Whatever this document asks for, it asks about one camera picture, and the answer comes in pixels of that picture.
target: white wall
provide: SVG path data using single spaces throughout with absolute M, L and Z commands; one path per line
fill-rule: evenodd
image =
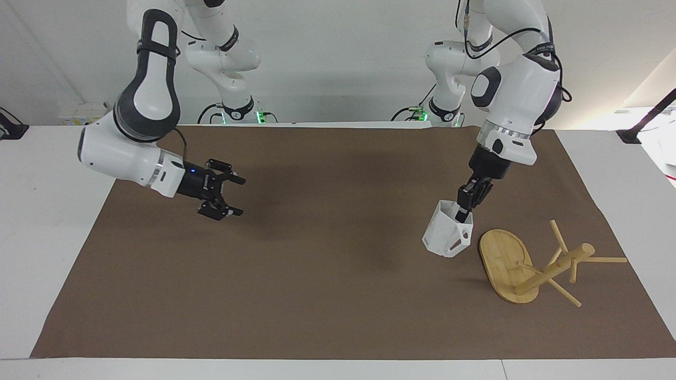
M 25 21 L 49 59 L 87 101 L 115 99 L 135 70 L 135 41 L 125 1 L 0 0 Z M 550 123 L 589 124 L 620 108 L 676 44 L 673 0 L 544 0 L 575 103 Z M 417 104 L 433 84 L 427 46 L 458 39 L 455 3 L 442 0 L 231 0 L 242 35 L 258 42 L 263 63 L 247 74 L 254 95 L 284 121 L 385 120 Z M 77 98 L 35 64 L 22 36 L 0 28 L 0 103 L 31 123 Z M 189 21 L 185 29 L 195 32 Z M 181 43 L 188 39 L 181 37 Z M 505 44 L 504 57 L 516 55 Z M 218 101 L 208 80 L 179 58 L 182 122 Z M 466 102 L 467 121 L 483 114 Z

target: oval wooden base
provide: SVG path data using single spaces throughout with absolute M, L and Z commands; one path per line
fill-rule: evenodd
M 519 266 L 519 263 L 533 265 L 523 242 L 513 233 L 505 230 L 490 230 L 481 237 L 479 251 L 488 279 L 496 293 L 513 304 L 527 304 L 537 297 L 539 287 L 522 294 L 516 294 L 516 286 L 535 273 Z

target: white table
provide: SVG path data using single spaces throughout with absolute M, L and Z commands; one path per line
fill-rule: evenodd
M 365 127 L 363 124 L 344 125 Z M 401 123 L 369 124 L 402 127 Z M 0 379 L 672 379 L 676 359 L 22 360 L 75 261 L 113 180 L 76 158 L 80 129 L 36 126 L 0 142 Z M 636 145 L 612 132 L 557 132 L 641 282 L 676 336 L 676 189 Z

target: black mount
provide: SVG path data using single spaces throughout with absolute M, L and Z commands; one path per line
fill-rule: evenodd
M 622 139 L 625 144 L 640 144 L 641 141 L 638 139 L 638 133 L 641 132 L 643 128 L 648 125 L 657 115 L 664 112 L 664 110 L 669 107 L 676 100 L 676 89 L 671 90 L 671 92 L 662 99 L 648 114 L 638 122 L 632 129 L 618 130 L 617 135 Z
M 7 133 L 0 135 L 0 140 L 18 140 L 21 139 L 28 130 L 25 124 L 14 124 L 5 115 L 0 114 L 0 125 L 7 131 Z

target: bamboo stand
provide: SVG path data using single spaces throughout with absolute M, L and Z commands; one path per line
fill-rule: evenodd
M 549 283 L 579 308 L 582 303 L 555 282 L 554 277 L 570 269 L 569 281 L 574 284 L 577 282 L 577 265 L 581 262 L 627 262 L 626 258 L 593 258 L 595 249 L 588 243 L 569 251 L 556 222 L 551 220 L 550 224 L 558 249 L 543 270 L 533 266 L 525 245 L 514 234 L 492 230 L 481 237 L 479 251 L 488 279 L 502 299 L 513 304 L 532 302 L 537 297 L 539 286 Z

